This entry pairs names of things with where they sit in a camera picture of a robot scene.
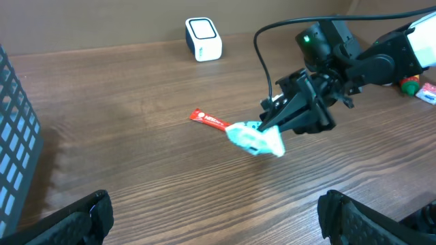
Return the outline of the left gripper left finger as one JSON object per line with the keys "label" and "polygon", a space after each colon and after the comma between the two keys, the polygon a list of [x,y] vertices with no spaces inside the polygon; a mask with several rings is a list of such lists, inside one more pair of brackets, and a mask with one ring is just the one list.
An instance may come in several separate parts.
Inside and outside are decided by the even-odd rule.
{"label": "left gripper left finger", "polygon": [[4,245],[79,245],[103,243],[114,224],[110,196],[95,191],[35,224],[1,239]]}

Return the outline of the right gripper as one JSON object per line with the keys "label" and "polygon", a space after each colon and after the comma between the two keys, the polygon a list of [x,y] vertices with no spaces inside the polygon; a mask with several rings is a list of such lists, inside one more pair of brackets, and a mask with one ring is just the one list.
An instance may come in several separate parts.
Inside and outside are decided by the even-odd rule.
{"label": "right gripper", "polygon": [[275,82],[281,94],[263,100],[264,112],[258,131],[278,126],[280,132],[292,130],[296,134],[314,134],[329,131],[336,122],[329,107],[341,101],[349,108],[353,100],[347,97],[339,78],[327,73],[308,74],[299,69]]}

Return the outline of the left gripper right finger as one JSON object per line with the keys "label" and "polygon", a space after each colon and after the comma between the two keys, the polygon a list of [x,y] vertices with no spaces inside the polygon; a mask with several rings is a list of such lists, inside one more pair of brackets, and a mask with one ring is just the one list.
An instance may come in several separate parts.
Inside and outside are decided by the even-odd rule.
{"label": "left gripper right finger", "polygon": [[435,202],[399,222],[348,197],[329,190],[317,201],[324,239],[332,245],[435,245]]}

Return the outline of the light blue wipes pack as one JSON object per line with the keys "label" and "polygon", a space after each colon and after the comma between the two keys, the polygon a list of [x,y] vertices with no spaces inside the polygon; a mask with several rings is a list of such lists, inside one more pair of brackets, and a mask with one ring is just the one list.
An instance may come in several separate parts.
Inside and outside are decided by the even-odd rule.
{"label": "light blue wipes pack", "polygon": [[285,146],[278,126],[259,131],[261,121],[236,122],[225,128],[228,139],[244,151],[256,156],[273,154],[282,157]]}

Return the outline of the red coffee stick sachet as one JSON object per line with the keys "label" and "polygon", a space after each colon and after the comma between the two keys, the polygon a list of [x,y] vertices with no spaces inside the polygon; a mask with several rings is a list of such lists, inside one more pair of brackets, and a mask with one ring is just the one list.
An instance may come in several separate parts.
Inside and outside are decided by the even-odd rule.
{"label": "red coffee stick sachet", "polygon": [[203,112],[201,109],[196,108],[189,116],[189,118],[193,121],[208,125],[215,129],[225,131],[227,127],[231,125],[224,120],[218,119],[210,114]]}

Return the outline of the red sauce bottle green cap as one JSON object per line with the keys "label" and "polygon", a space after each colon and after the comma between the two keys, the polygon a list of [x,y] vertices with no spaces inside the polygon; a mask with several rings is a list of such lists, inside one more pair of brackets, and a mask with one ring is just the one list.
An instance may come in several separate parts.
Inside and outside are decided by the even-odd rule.
{"label": "red sauce bottle green cap", "polygon": [[399,86],[404,94],[413,97],[420,90],[420,76],[405,78],[399,82]]}

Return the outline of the red white small carton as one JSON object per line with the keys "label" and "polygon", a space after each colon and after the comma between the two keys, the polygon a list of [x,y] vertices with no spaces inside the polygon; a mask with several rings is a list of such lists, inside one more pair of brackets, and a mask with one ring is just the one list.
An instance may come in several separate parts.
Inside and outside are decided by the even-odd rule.
{"label": "red white small carton", "polygon": [[422,88],[416,93],[416,97],[431,104],[436,104],[436,88],[435,85],[424,83]]}

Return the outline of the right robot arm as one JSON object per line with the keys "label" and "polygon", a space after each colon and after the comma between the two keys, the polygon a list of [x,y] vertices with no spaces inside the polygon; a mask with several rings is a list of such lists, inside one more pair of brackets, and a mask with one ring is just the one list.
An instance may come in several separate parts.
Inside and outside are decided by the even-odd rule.
{"label": "right robot arm", "polygon": [[[387,20],[419,15],[379,37],[366,50],[347,28],[348,20]],[[320,16],[296,18],[263,27],[266,31],[294,23],[311,22],[296,43],[305,67],[277,80],[281,94],[261,102],[258,127],[263,132],[320,133],[335,127],[329,107],[340,101],[353,108],[352,95],[368,84],[396,84],[435,66],[435,8],[380,16]]]}

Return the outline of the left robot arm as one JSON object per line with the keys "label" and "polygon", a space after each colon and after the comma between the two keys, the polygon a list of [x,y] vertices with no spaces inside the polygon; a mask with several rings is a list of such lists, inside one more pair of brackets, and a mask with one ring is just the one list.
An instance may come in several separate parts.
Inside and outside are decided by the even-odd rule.
{"label": "left robot arm", "polygon": [[[396,222],[336,190],[317,201],[322,237],[331,244],[434,244],[435,202]],[[114,224],[112,202],[98,190],[38,223],[1,238],[2,244],[102,244]]]}

